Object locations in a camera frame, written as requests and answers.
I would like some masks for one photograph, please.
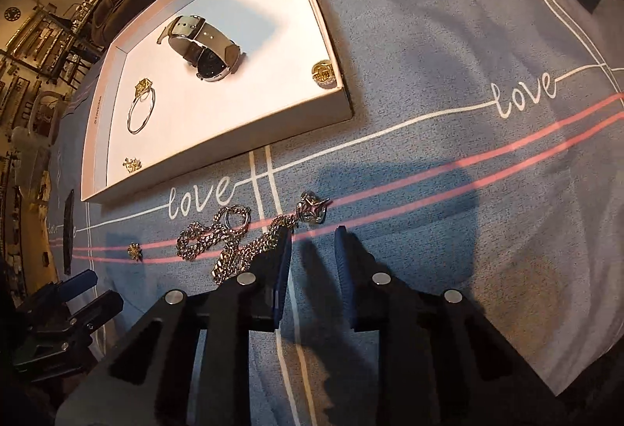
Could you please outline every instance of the watch face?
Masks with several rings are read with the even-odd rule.
[[[210,48],[205,48],[197,61],[197,73],[204,79],[216,78],[226,69],[223,60]]]

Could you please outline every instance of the gray blanket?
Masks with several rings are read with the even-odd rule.
[[[59,275],[63,207],[75,189],[72,272],[99,276],[72,308],[106,289],[123,295],[124,311],[97,333],[104,352],[169,289],[214,287],[213,255],[176,257],[189,222],[228,203],[251,206],[252,220],[273,217],[311,189],[335,202],[321,234],[296,234],[279,331],[252,334],[254,424],[374,423],[378,340],[352,333],[342,316],[338,224],[414,288],[472,297],[561,392],[624,322],[623,0],[603,0],[593,15],[575,0],[319,4],[351,121],[113,206],[79,201],[91,70],[52,158]],[[142,264],[129,260],[131,242],[143,247]]]

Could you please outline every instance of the yellow gemstone ring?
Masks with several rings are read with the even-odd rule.
[[[150,112],[147,118],[141,124],[141,127],[139,127],[136,130],[132,130],[132,128],[130,127],[130,121],[132,120],[132,112],[134,111],[134,106],[136,106],[139,101],[145,100],[144,98],[142,98],[145,94],[152,95],[152,105],[150,107]],[[147,125],[147,121],[150,119],[150,116],[152,116],[152,111],[154,111],[155,104],[156,104],[156,91],[152,87],[152,82],[147,78],[143,78],[141,81],[138,82],[136,87],[134,87],[134,100],[132,101],[132,105],[130,106],[130,111],[128,111],[127,127],[128,127],[128,132],[130,134],[138,134],[139,132],[143,130],[143,127]]]

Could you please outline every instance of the jewelry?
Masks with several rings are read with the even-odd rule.
[[[124,160],[124,163],[122,164],[122,166],[125,167],[129,173],[138,171],[139,169],[141,169],[141,167],[143,167],[140,160],[136,158],[129,159],[127,157],[126,157],[126,160]]]
[[[150,106],[150,112],[145,118],[145,120],[143,121],[143,123],[141,124],[141,127],[139,127],[136,130],[132,130],[130,128],[130,121],[132,120],[132,112],[134,111],[134,106],[136,106],[137,103],[141,101],[141,97],[143,97],[147,93],[152,95],[152,105]],[[147,78],[143,78],[141,81],[138,82],[136,87],[134,87],[134,100],[132,101],[132,105],[130,106],[130,111],[128,111],[127,127],[128,127],[128,132],[130,134],[138,134],[139,132],[143,130],[143,127],[147,125],[147,121],[150,119],[150,116],[152,116],[152,111],[154,111],[155,104],[156,104],[156,91],[152,87],[152,82]]]
[[[322,88],[331,88],[336,82],[336,75],[332,63],[328,60],[316,62],[312,67],[312,79]]]
[[[188,228],[180,233],[175,246],[177,255],[185,261],[192,261],[213,245],[223,242],[223,250],[212,270],[212,279],[217,285],[221,285],[231,276],[248,270],[257,254],[275,248],[280,228],[294,230],[299,222],[322,223],[329,201],[329,199],[321,200],[314,192],[304,192],[294,214],[277,215],[271,221],[266,233],[243,247],[238,245],[249,228],[250,209],[241,205],[224,206],[216,212],[210,226],[191,222]],[[232,228],[230,214],[244,217],[243,224],[239,228]],[[190,244],[191,240],[195,240],[196,243]]]
[[[176,53],[197,67],[197,77],[201,80],[225,78],[240,57],[240,46],[201,16],[178,16],[165,27],[157,44],[166,37]]]
[[[138,243],[130,243],[130,246],[128,247],[128,255],[133,261],[143,260],[143,251]]]

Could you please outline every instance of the watch strap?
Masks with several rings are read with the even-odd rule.
[[[176,24],[182,21],[189,21],[193,17],[182,16],[176,18],[173,22],[166,26],[163,33],[158,39],[158,43],[168,36],[169,45],[172,49],[178,53],[185,60],[191,62],[193,66],[197,66],[197,59],[199,54],[204,50],[200,45],[210,48],[214,51],[223,62],[230,69],[234,67],[238,57],[240,55],[240,48],[234,42],[226,37],[219,29],[214,28],[209,23],[204,23],[202,28],[194,37],[181,37],[179,35],[172,35]]]

